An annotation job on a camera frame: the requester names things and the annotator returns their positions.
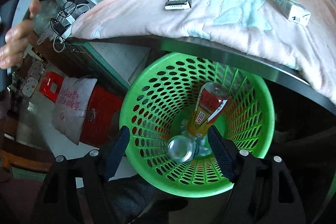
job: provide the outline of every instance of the white box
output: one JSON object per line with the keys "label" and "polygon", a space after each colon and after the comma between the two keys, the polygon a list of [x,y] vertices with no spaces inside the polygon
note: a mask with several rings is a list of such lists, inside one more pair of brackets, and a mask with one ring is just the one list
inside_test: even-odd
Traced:
{"label": "white box", "polygon": [[298,0],[273,0],[289,20],[307,26],[311,12],[298,1]]}

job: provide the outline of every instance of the screw head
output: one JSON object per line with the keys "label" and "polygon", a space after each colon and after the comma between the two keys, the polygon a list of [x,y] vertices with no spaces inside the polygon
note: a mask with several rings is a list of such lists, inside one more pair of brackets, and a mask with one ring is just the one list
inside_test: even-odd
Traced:
{"label": "screw head", "polygon": [[246,157],[249,154],[249,152],[247,150],[245,150],[245,149],[242,149],[242,150],[239,150],[239,154],[241,154],[242,156]]}
{"label": "screw head", "polygon": [[62,155],[56,157],[56,162],[62,162],[64,160],[64,157]]}
{"label": "screw head", "polygon": [[90,151],[89,154],[90,154],[91,157],[95,157],[95,156],[97,156],[99,154],[99,151],[96,150],[96,149],[93,149],[93,150]]}
{"label": "screw head", "polygon": [[279,156],[275,156],[273,158],[276,162],[281,162],[282,161],[282,158],[280,158]]}

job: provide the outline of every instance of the green plastic basket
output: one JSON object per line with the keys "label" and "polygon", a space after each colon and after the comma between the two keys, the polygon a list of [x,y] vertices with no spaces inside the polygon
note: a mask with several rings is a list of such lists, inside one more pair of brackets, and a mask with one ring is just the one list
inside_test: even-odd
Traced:
{"label": "green plastic basket", "polygon": [[178,196],[206,197],[233,187],[215,157],[197,157],[177,164],[167,153],[167,141],[181,133],[201,86],[223,85],[231,94],[216,121],[220,133],[255,157],[265,157],[274,131],[274,107],[264,80],[245,71],[194,56],[171,53],[135,80],[122,105],[120,126],[130,129],[126,154],[135,170],[155,187]]}

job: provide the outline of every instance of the human hand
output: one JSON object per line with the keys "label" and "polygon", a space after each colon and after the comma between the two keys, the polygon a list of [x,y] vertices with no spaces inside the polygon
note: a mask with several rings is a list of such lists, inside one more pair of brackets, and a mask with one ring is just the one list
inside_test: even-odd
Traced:
{"label": "human hand", "polygon": [[34,23],[31,19],[38,14],[40,10],[40,1],[33,0],[29,6],[29,19],[23,20],[6,33],[6,45],[0,48],[1,69],[22,64],[23,54],[34,32]]}

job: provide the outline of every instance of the blanket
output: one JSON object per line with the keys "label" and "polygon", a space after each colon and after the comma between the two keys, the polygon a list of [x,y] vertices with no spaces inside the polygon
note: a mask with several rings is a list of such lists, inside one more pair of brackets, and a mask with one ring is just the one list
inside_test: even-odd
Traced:
{"label": "blanket", "polygon": [[165,10],[166,1],[104,0],[77,19],[72,35],[205,38],[299,70],[336,104],[336,0],[300,0],[312,13],[307,27],[272,0],[192,0],[190,10]]}

